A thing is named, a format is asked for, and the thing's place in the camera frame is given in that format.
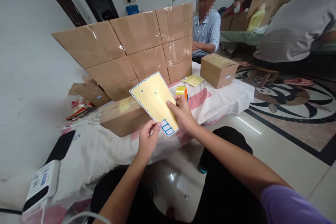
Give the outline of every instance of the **person's left hand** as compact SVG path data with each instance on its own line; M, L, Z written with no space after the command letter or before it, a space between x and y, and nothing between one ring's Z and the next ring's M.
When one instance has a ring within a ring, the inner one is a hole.
M148 163L153 154L160 130L160 122L155 123L154 120L149 120L139 132L139 148L136 155L146 163Z
M202 45L203 45L203 43L202 42L195 42L195 41L193 41L192 42L192 51L194 52L194 51L196 51L196 50L198 50L198 49L202 49Z

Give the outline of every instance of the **blue shoe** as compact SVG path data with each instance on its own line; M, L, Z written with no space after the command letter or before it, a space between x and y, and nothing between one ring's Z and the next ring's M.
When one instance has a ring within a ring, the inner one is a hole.
M208 172L208 170L205 169L202 165L202 157L201 157L201 159L199 160L199 163L198 163L198 170L202 174L206 174Z

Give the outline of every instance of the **hand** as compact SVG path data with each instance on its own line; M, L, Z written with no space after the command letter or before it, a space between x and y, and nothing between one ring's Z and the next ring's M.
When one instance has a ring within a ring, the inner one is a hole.
M195 42L195 41L193 41L192 42L192 51L194 52L194 51L196 51L196 50L198 50L198 49L202 49L203 48L203 43L202 42Z
M139 132L139 148L136 156L145 161L146 164L153 154L160 130L161 122L155 123L154 120L149 120Z
M174 96L174 98L177 106L170 101L166 101L167 106L176 115L180 125L182 125L185 130L191 134L192 130L194 130L199 124L194 119L186 98L182 95Z

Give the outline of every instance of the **yellow bottle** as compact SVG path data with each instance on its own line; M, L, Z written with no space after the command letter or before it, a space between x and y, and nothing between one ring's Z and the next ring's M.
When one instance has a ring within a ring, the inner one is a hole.
M260 27L261 22L265 16L265 7L266 4L263 3L259 10L252 16L250 24L248 25L247 31L251 32Z

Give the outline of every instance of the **purple sleeve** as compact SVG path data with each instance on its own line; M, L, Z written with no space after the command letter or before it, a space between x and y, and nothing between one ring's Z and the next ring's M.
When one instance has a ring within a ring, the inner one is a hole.
M271 185L261 194L268 223L330 223L298 192L282 185Z

